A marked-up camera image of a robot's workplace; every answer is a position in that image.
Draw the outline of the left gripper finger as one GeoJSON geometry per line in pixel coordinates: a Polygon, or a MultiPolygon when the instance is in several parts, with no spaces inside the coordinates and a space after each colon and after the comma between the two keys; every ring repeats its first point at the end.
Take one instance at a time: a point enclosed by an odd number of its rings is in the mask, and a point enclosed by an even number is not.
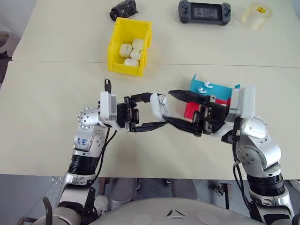
{"type": "Polygon", "coordinates": [[[152,95],[152,93],[150,93],[150,92],[145,92],[145,93],[141,93],[141,94],[132,95],[130,97],[130,103],[132,105],[135,105],[138,102],[149,103],[151,95],[152,95]]]}
{"type": "Polygon", "coordinates": [[[143,123],[141,126],[135,127],[135,132],[148,132],[155,129],[158,129],[160,127],[163,127],[166,125],[167,122],[149,122],[149,123],[143,123]]]}

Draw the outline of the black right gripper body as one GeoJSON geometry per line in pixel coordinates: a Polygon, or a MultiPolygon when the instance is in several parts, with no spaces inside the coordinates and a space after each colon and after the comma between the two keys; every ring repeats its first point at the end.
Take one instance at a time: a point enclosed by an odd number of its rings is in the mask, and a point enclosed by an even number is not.
{"type": "Polygon", "coordinates": [[[211,135],[225,124],[226,105],[215,103],[215,97],[200,95],[199,109],[194,112],[193,134],[211,135]]]}

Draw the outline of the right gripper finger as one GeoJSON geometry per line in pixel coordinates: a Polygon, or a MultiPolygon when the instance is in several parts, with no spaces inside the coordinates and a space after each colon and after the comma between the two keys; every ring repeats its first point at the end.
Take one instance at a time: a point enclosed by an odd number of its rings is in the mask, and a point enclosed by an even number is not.
{"type": "Polygon", "coordinates": [[[208,104],[209,103],[209,96],[202,95],[190,90],[170,90],[168,91],[170,95],[174,98],[183,101],[185,103],[196,103],[196,104],[208,104]]]}
{"type": "Polygon", "coordinates": [[[194,136],[199,136],[199,128],[194,123],[168,116],[164,116],[163,118],[166,122],[176,127],[177,129],[192,133],[194,136]]]}

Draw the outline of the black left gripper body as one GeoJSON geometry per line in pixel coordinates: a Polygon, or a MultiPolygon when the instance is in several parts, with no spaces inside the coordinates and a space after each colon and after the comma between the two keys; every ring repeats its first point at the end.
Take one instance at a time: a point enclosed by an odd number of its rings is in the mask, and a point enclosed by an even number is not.
{"type": "Polygon", "coordinates": [[[117,104],[117,124],[120,128],[124,128],[126,132],[140,132],[139,110],[137,102],[140,102],[138,95],[124,97],[124,103],[117,104]]]}

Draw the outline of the yellow plastic bin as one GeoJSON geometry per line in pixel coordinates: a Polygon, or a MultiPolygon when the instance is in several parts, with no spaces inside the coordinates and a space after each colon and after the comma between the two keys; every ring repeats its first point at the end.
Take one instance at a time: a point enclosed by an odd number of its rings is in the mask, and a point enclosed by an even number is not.
{"type": "Polygon", "coordinates": [[[147,50],[151,44],[152,22],[117,18],[113,33],[108,45],[107,67],[109,71],[126,75],[143,76],[144,67],[147,63],[147,50]],[[144,40],[139,67],[126,66],[124,60],[119,56],[121,44],[131,44],[135,38],[144,40]]]}

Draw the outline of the red plastic tray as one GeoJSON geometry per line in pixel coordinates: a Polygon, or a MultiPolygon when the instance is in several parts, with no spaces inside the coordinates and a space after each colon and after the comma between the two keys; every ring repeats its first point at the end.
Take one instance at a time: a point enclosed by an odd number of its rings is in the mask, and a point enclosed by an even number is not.
{"type": "MultiPolygon", "coordinates": [[[[219,104],[219,105],[228,106],[228,105],[230,105],[230,101],[231,101],[230,98],[226,99],[226,100],[217,98],[215,100],[215,103],[219,104]]],[[[184,118],[191,120],[193,118],[194,112],[198,111],[199,109],[200,109],[200,105],[199,104],[193,103],[193,102],[187,103],[186,109],[185,109],[185,112],[184,112],[184,118]]]]}

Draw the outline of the blue plastic tray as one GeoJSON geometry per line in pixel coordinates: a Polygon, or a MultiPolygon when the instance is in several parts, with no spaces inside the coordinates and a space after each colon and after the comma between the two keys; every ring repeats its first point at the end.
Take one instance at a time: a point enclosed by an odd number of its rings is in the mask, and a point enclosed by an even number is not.
{"type": "Polygon", "coordinates": [[[231,98],[232,91],[233,91],[234,88],[238,88],[238,89],[240,88],[240,83],[234,85],[231,88],[231,87],[222,86],[222,85],[218,85],[218,84],[214,84],[214,83],[210,82],[210,84],[211,84],[211,86],[213,86],[213,88],[208,89],[204,86],[204,84],[203,84],[204,82],[205,81],[197,80],[196,79],[196,74],[195,74],[194,77],[191,80],[189,90],[198,93],[198,91],[197,91],[198,88],[202,87],[205,91],[207,91],[207,93],[203,94],[203,95],[215,96],[216,98],[226,100],[226,99],[231,98]]]}

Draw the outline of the grey rounded robot leg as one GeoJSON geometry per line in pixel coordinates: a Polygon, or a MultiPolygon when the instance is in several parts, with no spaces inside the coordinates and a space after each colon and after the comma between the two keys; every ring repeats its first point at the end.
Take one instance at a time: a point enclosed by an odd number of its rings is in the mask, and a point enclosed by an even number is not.
{"type": "Polygon", "coordinates": [[[112,179],[109,196],[106,196],[106,185],[110,184],[110,181],[110,178],[99,179],[99,192],[94,201],[94,207],[98,215],[106,214],[134,201],[137,190],[140,187],[137,178],[115,178],[112,179]]]}

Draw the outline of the grey robot torso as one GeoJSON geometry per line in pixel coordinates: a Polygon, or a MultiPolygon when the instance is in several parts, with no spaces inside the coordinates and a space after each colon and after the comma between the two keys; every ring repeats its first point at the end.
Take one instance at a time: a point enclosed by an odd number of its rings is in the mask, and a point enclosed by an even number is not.
{"type": "Polygon", "coordinates": [[[147,198],[127,203],[90,225],[262,225],[241,214],[186,198],[147,198]]]}

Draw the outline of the black handheld game controller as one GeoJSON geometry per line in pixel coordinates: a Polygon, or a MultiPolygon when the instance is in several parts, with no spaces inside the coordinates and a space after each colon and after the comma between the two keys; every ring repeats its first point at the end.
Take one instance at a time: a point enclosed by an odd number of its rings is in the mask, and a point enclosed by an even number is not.
{"type": "Polygon", "coordinates": [[[181,0],[178,5],[182,23],[207,23],[225,26],[231,20],[231,5],[229,3],[209,4],[181,0]]]}

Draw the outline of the black crumpled plastic bag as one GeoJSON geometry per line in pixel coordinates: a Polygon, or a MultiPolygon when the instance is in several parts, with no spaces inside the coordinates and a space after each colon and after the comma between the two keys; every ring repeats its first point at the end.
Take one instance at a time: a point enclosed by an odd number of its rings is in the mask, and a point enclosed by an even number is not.
{"type": "Polygon", "coordinates": [[[118,17],[128,18],[135,15],[136,13],[138,13],[138,11],[136,8],[135,0],[124,0],[123,2],[113,7],[109,15],[113,21],[116,21],[118,17]]]}

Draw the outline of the clear tape roll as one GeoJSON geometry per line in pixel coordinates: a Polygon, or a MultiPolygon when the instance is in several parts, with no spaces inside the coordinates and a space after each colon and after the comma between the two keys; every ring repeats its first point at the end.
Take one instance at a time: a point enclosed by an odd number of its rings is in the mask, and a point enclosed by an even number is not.
{"type": "Polygon", "coordinates": [[[253,2],[244,12],[241,22],[252,30],[260,30],[272,16],[273,11],[268,5],[261,2],[253,2]]]}

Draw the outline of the metal table leg bracket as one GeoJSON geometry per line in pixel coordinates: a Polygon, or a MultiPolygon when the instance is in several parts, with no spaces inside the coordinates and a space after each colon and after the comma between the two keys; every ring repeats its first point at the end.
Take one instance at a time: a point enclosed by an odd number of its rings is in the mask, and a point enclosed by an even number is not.
{"type": "Polygon", "coordinates": [[[225,197],[225,208],[227,210],[233,209],[233,188],[229,183],[219,183],[214,188],[215,193],[219,196],[225,197]]]}

